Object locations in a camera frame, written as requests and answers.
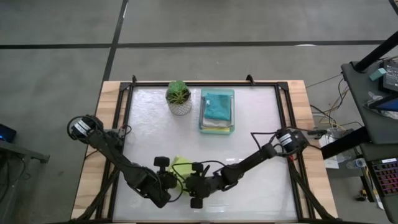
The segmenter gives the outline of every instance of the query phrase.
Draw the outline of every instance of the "teal towel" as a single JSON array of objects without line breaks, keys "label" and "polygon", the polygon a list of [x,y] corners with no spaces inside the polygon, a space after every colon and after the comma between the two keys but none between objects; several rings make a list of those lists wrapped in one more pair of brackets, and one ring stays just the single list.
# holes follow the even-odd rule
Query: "teal towel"
[{"label": "teal towel", "polygon": [[207,93],[205,118],[231,120],[231,96]]}]

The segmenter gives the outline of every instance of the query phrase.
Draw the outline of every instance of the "plastic container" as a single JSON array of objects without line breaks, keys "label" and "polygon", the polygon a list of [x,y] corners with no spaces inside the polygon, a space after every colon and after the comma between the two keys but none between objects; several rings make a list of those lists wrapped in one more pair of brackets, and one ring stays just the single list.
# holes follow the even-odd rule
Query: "plastic container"
[{"label": "plastic container", "polygon": [[366,167],[366,161],[363,158],[354,159],[353,161],[347,162],[348,169],[359,169],[362,167]]},{"label": "plastic container", "polygon": [[227,88],[202,88],[201,89],[201,97],[206,96],[207,93],[213,93],[213,94],[224,94],[224,95],[229,95],[233,98],[234,101],[234,106],[232,107],[233,110],[233,116],[234,116],[234,125],[229,128],[229,131],[209,131],[209,130],[204,130],[200,127],[200,121],[199,121],[199,131],[201,133],[205,134],[231,134],[235,130],[235,125],[236,125],[236,120],[235,120],[235,91],[232,89],[227,89]]},{"label": "plastic container", "polygon": [[352,158],[352,155],[351,155],[351,153],[349,153],[349,151],[342,152],[342,153],[340,153],[340,154],[338,154],[336,156],[336,160],[337,160],[338,163],[341,163],[341,162],[344,162],[344,161],[348,161],[351,158]]}]

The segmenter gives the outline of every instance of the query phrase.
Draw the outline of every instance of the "wooden table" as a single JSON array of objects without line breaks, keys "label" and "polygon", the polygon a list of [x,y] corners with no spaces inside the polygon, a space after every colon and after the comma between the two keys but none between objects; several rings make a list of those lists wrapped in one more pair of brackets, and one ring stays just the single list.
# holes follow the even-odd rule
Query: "wooden table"
[{"label": "wooden table", "polygon": [[[308,102],[308,96],[305,90],[304,81],[275,80],[275,81],[257,81],[257,82],[288,82],[290,98],[292,101],[297,127],[304,129],[312,129],[314,127],[312,112],[310,109],[310,103]],[[106,129],[111,129],[112,127],[120,83],[121,83],[120,81],[104,82],[104,85],[101,90],[96,116],[100,120],[102,120],[102,122],[104,123],[104,128]],[[127,99],[127,94],[124,94],[121,114],[119,117],[119,125],[121,125],[122,120],[124,118],[126,99]],[[282,95],[282,104],[284,106],[285,117],[287,118],[286,120],[287,125],[289,126],[290,121],[289,121],[289,114],[287,113],[287,103],[284,99],[285,97]],[[311,144],[318,145],[318,141],[312,141]],[[91,147],[88,147],[87,154],[89,154],[92,151],[93,149]],[[303,158],[305,161],[305,168],[307,171],[307,177],[311,191],[314,193],[319,202],[326,208],[326,210],[334,217],[337,217],[336,207],[333,200],[333,195],[331,193],[328,175],[326,173],[325,164],[322,158],[322,153],[318,149],[308,147],[306,150],[304,150]],[[71,218],[79,217],[85,211],[86,207],[95,198],[96,194],[100,191],[101,180],[104,171],[104,164],[105,164],[105,157],[103,157],[100,153],[95,153],[91,155],[84,162]],[[103,210],[104,216],[106,216],[106,211],[108,211],[110,191],[111,189],[108,191],[104,204],[104,210]],[[307,205],[305,203],[305,197],[303,196],[302,192],[300,192],[300,198],[303,207],[304,217],[307,217],[308,216],[308,212],[306,209]]]}]

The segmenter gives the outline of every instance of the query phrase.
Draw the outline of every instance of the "green plant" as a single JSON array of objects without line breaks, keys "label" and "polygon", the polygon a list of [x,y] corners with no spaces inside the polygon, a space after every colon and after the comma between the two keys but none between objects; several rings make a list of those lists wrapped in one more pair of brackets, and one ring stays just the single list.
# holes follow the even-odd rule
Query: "green plant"
[{"label": "green plant", "polygon": [[169,103],[181,105],[185,103],[190,96],[187,85],[183,81],[172,81],[169,83],[166,99]]}]

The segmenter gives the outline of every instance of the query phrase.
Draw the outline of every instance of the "gray floor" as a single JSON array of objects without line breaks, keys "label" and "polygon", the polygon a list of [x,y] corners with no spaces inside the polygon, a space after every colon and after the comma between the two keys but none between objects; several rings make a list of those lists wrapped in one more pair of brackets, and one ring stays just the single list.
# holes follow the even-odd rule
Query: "gray floor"
[{"label": "gray floor", "polygon": [[[0,45],[110,43],[120,6],[121,0],[0,0]],[[119,42],[377,40],[398,29],[397,19],[387,0],[130,0]],[[252,74],[311,85],[375,47],[119,49],[110,80],[130,80],[132,74],[140,80],[242,80]],[[73,116],[95,112],[108,53],[0,50],[0,123],[18,130],[21,146],[51,154],[47,165],[29,166],[18,223],[70,217],[85,147],[67,137],[65,126]],[[340,79],[308,88],[310,102],[329,108]],[[361,122],[351,95],[335,118]],[[387,222],[375,204],[353,200],[359,178],[331,179],[331,186],[341,218]]]}]

